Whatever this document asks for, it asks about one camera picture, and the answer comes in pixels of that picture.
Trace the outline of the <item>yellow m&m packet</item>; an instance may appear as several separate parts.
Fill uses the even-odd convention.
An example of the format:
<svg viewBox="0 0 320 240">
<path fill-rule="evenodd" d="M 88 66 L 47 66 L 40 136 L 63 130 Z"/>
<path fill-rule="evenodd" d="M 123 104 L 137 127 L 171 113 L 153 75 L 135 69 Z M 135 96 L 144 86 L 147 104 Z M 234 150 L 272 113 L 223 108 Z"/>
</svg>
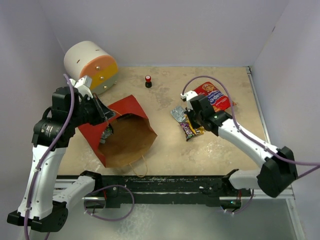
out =
<svg viewBox="0 0 320 240">
<path fill-rule="evenodd" d="M 191 127 L 191 130 L 194 135 L 202 135 L 205 132 L 205 129 L 202 126 L 198 128 Z"/>
</svg>

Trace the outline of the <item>red candy bag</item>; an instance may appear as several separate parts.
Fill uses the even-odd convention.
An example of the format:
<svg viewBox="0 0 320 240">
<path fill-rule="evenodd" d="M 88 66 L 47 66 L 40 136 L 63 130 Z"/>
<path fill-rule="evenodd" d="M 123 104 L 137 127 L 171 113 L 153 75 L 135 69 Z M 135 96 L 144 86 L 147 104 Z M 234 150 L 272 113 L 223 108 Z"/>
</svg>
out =
<svg viewBox="0 0 320 240">
<path fill-rule="evenodd" d="M 209 81 L 201 84 L 194 91 L 198 95 L 206 96 L 215 112 L 225 111 L 231 107 L 230 99 Z"/>
</svg>

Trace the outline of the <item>red paper bag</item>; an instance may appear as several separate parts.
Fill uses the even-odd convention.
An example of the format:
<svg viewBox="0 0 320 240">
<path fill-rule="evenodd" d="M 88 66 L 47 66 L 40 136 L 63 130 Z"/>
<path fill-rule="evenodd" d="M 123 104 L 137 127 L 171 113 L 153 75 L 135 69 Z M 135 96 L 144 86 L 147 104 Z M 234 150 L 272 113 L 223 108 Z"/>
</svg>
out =
<svg viewBox="0 0 320 240">
<path fill-rule="evenodd" d="M 145 177 L 146 155 L 158 136 L 148 116 L 133 95 L 108 108 L 114 117 L 95 126 L 81 125 L 79 131 L 105 169 L 130 167 L 137 177 Z"/>
</svg>

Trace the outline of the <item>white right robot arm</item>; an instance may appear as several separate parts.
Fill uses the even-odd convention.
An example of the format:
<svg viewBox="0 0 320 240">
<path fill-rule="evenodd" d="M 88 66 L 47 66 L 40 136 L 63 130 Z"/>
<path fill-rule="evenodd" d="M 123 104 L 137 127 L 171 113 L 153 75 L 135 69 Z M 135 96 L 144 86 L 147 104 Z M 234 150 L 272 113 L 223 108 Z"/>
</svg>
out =
<svg viewBox="0 0 320 240">
<path fill-rule="evenodd" d="M 240 189 L 260 189 L 267 196 L 276 198 L 298 179 L 292 150 L 269 144 L 239 125 L 229 113 L 215 111 L 205 95 L 189 91 L 181 95 L 194 128 L 203 127 L 207 132 L 232 143 L 258 166 L 256 170 L 234 169 L 222 179 L 222 190 L 228 196 Z"/>
</svg>

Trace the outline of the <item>silver foil snack packet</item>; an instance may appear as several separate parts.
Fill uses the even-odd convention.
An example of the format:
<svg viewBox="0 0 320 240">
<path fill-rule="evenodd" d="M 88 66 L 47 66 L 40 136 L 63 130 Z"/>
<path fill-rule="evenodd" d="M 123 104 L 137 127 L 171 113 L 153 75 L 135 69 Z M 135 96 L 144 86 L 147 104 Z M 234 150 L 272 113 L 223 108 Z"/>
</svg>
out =
<svg viewBox="0 0 320 240">
<path fill-rule="evenodd" d="M 187 121 L 185 109 L 182 106 L 176 106 L 170 111 L 170 114 L 178 123 L 185 123 Z"/>
</svg>

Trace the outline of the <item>purple m&m packet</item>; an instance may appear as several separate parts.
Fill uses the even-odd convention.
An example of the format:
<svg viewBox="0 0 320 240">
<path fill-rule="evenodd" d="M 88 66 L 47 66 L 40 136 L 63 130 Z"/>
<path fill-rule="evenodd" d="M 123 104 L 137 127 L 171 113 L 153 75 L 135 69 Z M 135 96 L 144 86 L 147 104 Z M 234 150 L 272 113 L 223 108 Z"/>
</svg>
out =
<svg viewBox="0 0 320 240">
<path fill-rule="evenodd" d="M 196 136 L 195 131 L 193 130 L 188 121 L 180 122 L 179 125 L 184 131 L 186 141 L 189 141 L 191 138 Z"/>
</svg>

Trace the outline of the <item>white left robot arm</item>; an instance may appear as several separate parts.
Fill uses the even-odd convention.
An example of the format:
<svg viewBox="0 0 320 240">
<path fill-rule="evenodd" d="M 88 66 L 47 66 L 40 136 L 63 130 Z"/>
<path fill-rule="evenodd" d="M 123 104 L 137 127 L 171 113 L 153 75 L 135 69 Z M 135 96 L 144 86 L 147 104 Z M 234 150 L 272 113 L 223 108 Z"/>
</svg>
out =
<svg viewBox="0 0 320 240">
<path fill-rule="evenodd" d="M 81 93 L 75 87 L 59 87 L 51 99 L 52 105 L 33 128 L 32 165 L 23 200 L 7 217 L 9 224 L 41 233 L 60 231 L 69 211 L 83 197 L 98 196 L 103 191 L 101 174 L 86 170 L 71 186 L 53 194 L 62 158 L 76 128 L 96 126 L 116 115 L 96 94 Z"/>
</svg>

